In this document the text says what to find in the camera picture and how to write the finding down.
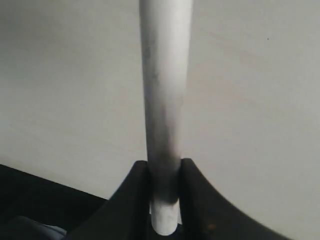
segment white surface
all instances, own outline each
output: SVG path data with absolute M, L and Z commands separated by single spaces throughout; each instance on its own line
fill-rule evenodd
M 320 238 L 319 5 L 195 1 L 184 105 L 183 155 L 301 240 Z M 137 1 L 1 1 L 1 163 L 108 198 L 144 128 Z
M 140 32 L 151 223 L 168 236 L 178 225 L 182 106 L 186 95 L 192 0 L 140 0 Z

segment white wall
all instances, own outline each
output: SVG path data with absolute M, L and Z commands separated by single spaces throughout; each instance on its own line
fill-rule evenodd
M 320 238 L 320 2 L 196 0 L 183 156 Z M 146 159 L 138 1 L 0 2 L 0 163 L 105 198 Z

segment gray wall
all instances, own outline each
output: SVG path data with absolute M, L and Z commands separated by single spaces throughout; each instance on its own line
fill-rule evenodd
M 196 0 L 183 156 L 320 238 L 320 2 Z M 146 159 L 138 0 L 0 2 L 0 163 L 109 198 Z

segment white pole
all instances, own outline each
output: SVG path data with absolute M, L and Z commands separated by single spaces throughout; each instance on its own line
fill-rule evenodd
M 193 0 L 140 0 L 151 222 L 160 235 L 178 224 L 181 108 L 186 91 Z

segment curved black edge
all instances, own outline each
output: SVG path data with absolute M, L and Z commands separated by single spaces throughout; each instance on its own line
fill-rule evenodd
M 233 206 L 211 186 L 191 159 L 182 159 L 178 184 L 186 239 L 288 240 Z
M 136 161 L 110 200 L 66 240 L 144 240 L 151 178 L 146 161 Z

